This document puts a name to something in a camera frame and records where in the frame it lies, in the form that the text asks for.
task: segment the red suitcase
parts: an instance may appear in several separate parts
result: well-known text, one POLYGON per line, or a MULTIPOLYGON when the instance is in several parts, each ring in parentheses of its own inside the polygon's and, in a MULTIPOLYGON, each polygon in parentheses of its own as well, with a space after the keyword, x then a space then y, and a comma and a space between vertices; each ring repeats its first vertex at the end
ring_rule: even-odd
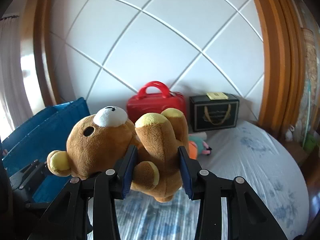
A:
POLYGON ((138 94, 127 102, 128 116, 133 123, 146 113, 160 114, 167 108, 179 109, 186 116, 186 101, 183 95, 179 92, 171 92, 165 84, 159 81, 145 84, 138 94), (147 94, 148 87, 156 87, 161 93, 147 94))

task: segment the red handle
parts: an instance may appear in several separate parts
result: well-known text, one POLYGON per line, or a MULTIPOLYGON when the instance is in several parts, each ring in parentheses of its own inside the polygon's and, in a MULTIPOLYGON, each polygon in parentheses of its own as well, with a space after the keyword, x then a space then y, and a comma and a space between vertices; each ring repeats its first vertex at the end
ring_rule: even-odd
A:
POLYGON ((146 91, 147 91, 148 87, 158 88, 161 91, 163 98, 168 98, 171 95, 169 88, 165 84, 163 84, 163 83, 161 83, 159 81, 151 81, 151 82, 145 84, 139 90, 139 92, 137 94, 137 98, 138 99, 142 99, 143 97, 145 97, 147 95, 146 91))

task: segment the blue plastic container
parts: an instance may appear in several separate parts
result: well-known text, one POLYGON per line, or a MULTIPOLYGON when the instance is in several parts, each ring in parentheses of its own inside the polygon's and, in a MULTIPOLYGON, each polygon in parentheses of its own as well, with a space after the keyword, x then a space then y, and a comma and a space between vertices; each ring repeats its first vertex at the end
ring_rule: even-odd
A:
MULTIPOLYGON (((88 116, 89 109, 84 98, 49 106, 27 120, 3 142, 8 150, 3 159, 9 176, 38 159, 44 162, 50 152, 66 150, 66 142, 73 126, 88 116)), ((35 202, 50 202, 60 192, 69 177, 47 176, 33 195, 35 202)))

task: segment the black gift box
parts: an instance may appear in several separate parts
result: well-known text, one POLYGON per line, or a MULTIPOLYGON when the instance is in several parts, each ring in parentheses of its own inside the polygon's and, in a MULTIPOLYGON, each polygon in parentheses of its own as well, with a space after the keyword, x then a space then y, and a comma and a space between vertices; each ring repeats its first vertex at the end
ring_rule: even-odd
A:
POLYGON ((239 99, 224 94, 228 99, 210 100, 207 95, 190 97, 190 119, 194 132, 236 126, 239 99))

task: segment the brown plush toy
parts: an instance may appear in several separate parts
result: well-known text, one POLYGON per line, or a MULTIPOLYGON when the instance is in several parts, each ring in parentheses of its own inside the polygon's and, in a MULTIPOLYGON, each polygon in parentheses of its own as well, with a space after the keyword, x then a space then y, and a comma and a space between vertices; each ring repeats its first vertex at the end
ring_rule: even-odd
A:
POLYGON ((182 186, 179 146, 188 150, 188 126, 183 113, 168 108, 161 114, 145 114, 135 125, 127 113, 115 106, 80 120, 67 140, 67 151, 53 151, 47 157, 49 170, 58 176, 87 179, 111 169, 129 145, 138 148, 131 189, 167 202, 182 186))

